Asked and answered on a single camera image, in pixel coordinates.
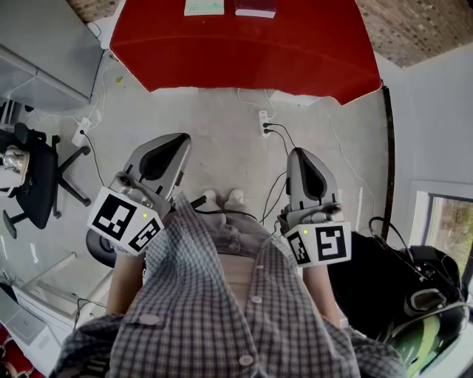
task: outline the brick ceiling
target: brick ceiling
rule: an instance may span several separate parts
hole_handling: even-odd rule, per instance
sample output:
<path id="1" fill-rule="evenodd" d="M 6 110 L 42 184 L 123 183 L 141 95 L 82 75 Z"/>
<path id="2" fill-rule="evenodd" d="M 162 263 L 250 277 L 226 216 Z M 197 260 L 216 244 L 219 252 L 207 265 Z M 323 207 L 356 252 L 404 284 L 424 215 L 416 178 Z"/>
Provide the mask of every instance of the brick ceiling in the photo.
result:
<path id="1" fill-rule="evenodd" d="M 119 0 L 67 0 L 85 22 L 113 14 Z M 473 42 L 468 0 L 358 0 L 372 48 L 411 66 Z"/>

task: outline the white wall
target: white wall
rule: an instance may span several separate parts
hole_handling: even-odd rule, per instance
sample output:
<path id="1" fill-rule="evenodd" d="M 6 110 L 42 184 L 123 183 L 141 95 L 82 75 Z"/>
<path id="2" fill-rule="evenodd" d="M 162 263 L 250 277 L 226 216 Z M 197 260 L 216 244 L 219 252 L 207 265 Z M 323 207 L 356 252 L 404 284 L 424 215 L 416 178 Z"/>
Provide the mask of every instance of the white wall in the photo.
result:
<path id="1" fill-rule="evenodd" d="M 394 117 L 392 223 L 409 238 L 411 179 L 473 183 L 473 44 L 407 69 L 379 55 L 376 60 Z"/>
<path id="2" fill-rule="evenodd" d="M 473 183 L 473 44 L 406 69 L 415 116 L 415 175 Z"/>

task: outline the shoe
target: shoe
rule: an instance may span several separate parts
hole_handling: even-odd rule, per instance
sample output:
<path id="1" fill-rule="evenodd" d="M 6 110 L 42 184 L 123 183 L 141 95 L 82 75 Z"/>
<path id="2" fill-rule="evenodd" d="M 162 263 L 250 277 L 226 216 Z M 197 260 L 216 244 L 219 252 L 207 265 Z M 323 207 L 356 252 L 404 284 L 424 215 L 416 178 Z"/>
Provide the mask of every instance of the shoe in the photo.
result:
<path id="1" fill-rule="evenodd" d="M 241 189 L 233 189 L 228 196 L 229 202 L 239 202 L 240 204 L 245 203 L 245 196 L 243 194 L 243 190 Z"/>
<path id="2" fill-rule="evenodd" d="M 207 197 L 210 202 L 217 202 L 217 194 L 214 189 L 207 189 L 203 195 Z"/>

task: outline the gray floor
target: gray floor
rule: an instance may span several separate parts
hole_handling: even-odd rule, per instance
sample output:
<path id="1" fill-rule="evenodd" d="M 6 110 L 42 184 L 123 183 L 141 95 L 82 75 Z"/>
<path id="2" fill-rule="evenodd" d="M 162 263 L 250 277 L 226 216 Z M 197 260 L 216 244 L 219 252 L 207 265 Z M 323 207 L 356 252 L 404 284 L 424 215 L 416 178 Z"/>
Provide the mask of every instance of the gray floor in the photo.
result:
<path id="1" fill-rule="evenodd" d="M 100 95 L 101 109 L 103 88 L 99 71 L 95 91 Z M 236 89 L 203 89 L 198 94 L 152 95 L 149 94 L 118 62 L 105 74 L 106 104 L 103 122 L 89 136 L 98 155 L 102 177 L 108 185 L 116 172 L 123 168 L 130 153 L 139 144 L 162 134 L 187 132 L 192 136 L 192 155 L 182 182 L 189 199 L 196 199 L 208 188 L 221 196 L 239 187 L 245 191 L 246 201 L 259 219 L 265 200 L 275 178 L 285 171 L 285 151 L 281 139 L 272 134 L 263 138 L 259 132 L 258 109 L 242 103 Z M 242 90 L 245 100 L 260 104 L 271 113 L 264 92 Z M 381 92 L 369 94 L 346 106 L 331 98 L 324 98 L 310 107 L 287 103 L 274 103 L 277 115 L 274 122 L 287 126 L 294 142 L 312 151 L 332 170 L 338 181 L 344 204 L 345 218 L 356 222 L 360 187 L 364 187 L 361 202 L 360 228 L 367 226 L 373 215 L 382 215 L 387 189 L 387 130 L 384 102 Z M 90 109 L 73 112 L 76 117 L 88 116 Z M 366 185 L 352 172 L 344 161 L 337 140 L 330 127 L 326 109 L 333 120 L 333 127 L 341 140 L 348 160 L 356 173 L 366 180 Z M 38 112 L 25 117 L 31 128 L 62 138 L 60 160 L 74 151 L 70 143 L 77 126 L 74 120 L 48 117 Z M 93 155 L 81 157 L 67 172 L 67 176 L 82 193 L 94 199 L 101 184 L 96 172 Z M 283 186 L 280 179 L 268 206 L 272 207 Z M 4 251 L 0 264 L 12 276 L 27 281 L 71 252 L 78 254 L 82 269 L 71 273 L 67 286 L 78 294 L 86 293 L 92 281 L 106 271 L 95 263 L 85 247 L 86 218 L 89 210 L 60 189 L 59 207 L 63 214 L 56 220 L 50 218 L 47 228 L 37 230 L 28 221 L 18 225 L 18 240 L 14 241 L 0 222 Z M 20 212 L 14 200 L 0 199 L 1 208 L 9 214 Z M 287 204 L 282 195 L 278 205 L 266 221 L 273 230 L 276 214 Z M 32 256 L 34 245 L 37 262 Z"/>

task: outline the electrical outlet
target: electrical outlet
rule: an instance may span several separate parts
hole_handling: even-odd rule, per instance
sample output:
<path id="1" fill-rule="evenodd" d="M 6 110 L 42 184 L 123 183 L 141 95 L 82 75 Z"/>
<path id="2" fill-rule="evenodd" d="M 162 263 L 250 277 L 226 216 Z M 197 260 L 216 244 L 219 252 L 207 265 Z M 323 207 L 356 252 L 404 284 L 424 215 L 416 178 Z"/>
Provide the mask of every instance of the electrical outlet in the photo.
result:
<path id="1" fill-rule="evenodd" d="M 265 110 L 260 110 L 259 111 L 259 128 L 260 128 L 261 135 L 264 138 L 268 137 L 269 135 L 269 134 L 265 134 L 265 128 L 263 127 L 263 125 L 268 122 L 269 122 L 268 112 Z"/>
<path id="2" fill-rule="evenodd" d="M 72 137 L 73 145 L 82 147 L 85 136 L 81 134 L 81 131 L 87 134 L 90 125 L 91 125 L 91 122 L 89 118 L 85 118 L 85 117 L 82 118 L 82 120 L 78 123 L 78 127 L 77 127 L 77 130 L 75 131 L 74 137 Z"/>

